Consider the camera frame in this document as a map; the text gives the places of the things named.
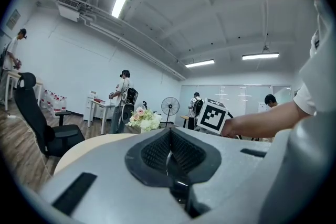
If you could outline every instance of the hand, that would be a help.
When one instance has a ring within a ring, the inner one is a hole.
[[[232,119],[228,119],[225,121],[221,135],[222,137],[227,138],[237,138],[237,134],[233,131]]]

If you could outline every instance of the plastic bottle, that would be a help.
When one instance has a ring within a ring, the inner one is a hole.
[[[54,99],[54,93],[52,92],[52,93],[48,96],[48,101],[47,101],[47,104],[48,104],[48,110],[51,110],[51,102],[52,102],[53,99]]]
[[[53,115],[54,114],[54,105],[55,105],[55,101],[56,101],[57,95],[54,95],[52,101],[51,101],[51,109],[50,112]]]
[[[61,104],[60,104],[60,101],[59,101],[59,98],[57,97],[55,102],[54,102],[54,118],[57,118],[56,116],[56,113],[57,112],[61,112]]]
[[[62,97],[61,100],[61,111],[66,111],[67,110],[67,101],[65,100],[65,97]]]
[[[41,97],[41,107],[43,109],[47,108],[47,98],[48,98],[48,91],[45,90]]]

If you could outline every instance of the desk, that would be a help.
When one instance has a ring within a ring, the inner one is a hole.
[[[108,144],[111,142],[115,142],[118,140],[122,140],[128,137],[132,137],[137,134],[109,134],[109,135],[101,135],[97,137],[93,137],[83,142],[80,142],[76,146],[73,146],[69,149],[63,157],[59,160],[55,173],[58,173],[60,170],[73,163],[75,160],[79,159],[85,153],[88,153],[90,150],[104,144]]]
[[[104,108],[103,112],[103,118],[102,118],[102,123],[101,123],[101,131],[100,134],[104,134],[104,126],[105,126],[105,121],[106,121],[106,116],[107,116],[107,109],[114,107],[114,104],[101,104],[96,102],[94,99],[90,100],[90,116],[88,120],[88,127],[91,127],[91,122],[93,121],[93,114],[94,114],[94,109],[96,105],[100,106],[101,108]]]
[[[180,117],[184,119],[183,128],[185,128],[185,124],[189,120],[189,117],[188,116],[180,116]]]
[[[6,81],[6,93],[5,93],[5,110],[8,110],[8,90],[9,90],[9,80],[12,78],[12,85],[11,85],[11,95],[10,98],[13,98],[13,87],[14,87],[14,80],[19,81],[20,75],[18,72],[15,71],[9,71],[8,76],[7,76],[7,81]],[[37,104],[40,106],[40,99],[41,99],[41,92],[42,92],[42,86],[43,83],[36,78],[36,86],[39,87],[38,89],[38,94],[37,94]]]

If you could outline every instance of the black office chair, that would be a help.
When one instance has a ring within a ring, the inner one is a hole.
[[[19,73],[21,75],[14,94],[14,99],[22,116],[35,132],[37,144],[46,156],[62,157],[66,151],[84,141],[82,132],[77,125],[64,125],[63,118],[71,112],[56,113],[59,116],[59,126],[50,127],[36,102],[33,87],[36,78],[32,73]]]

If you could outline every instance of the standing fan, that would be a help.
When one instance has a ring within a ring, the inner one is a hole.
[[[162,112],[168,116],[166,121],[167,127],[169,116],[173,116],[178,112],[178,110],[180,109],[180,104],[176,98],[167,97],[162,101],[161,109]]]

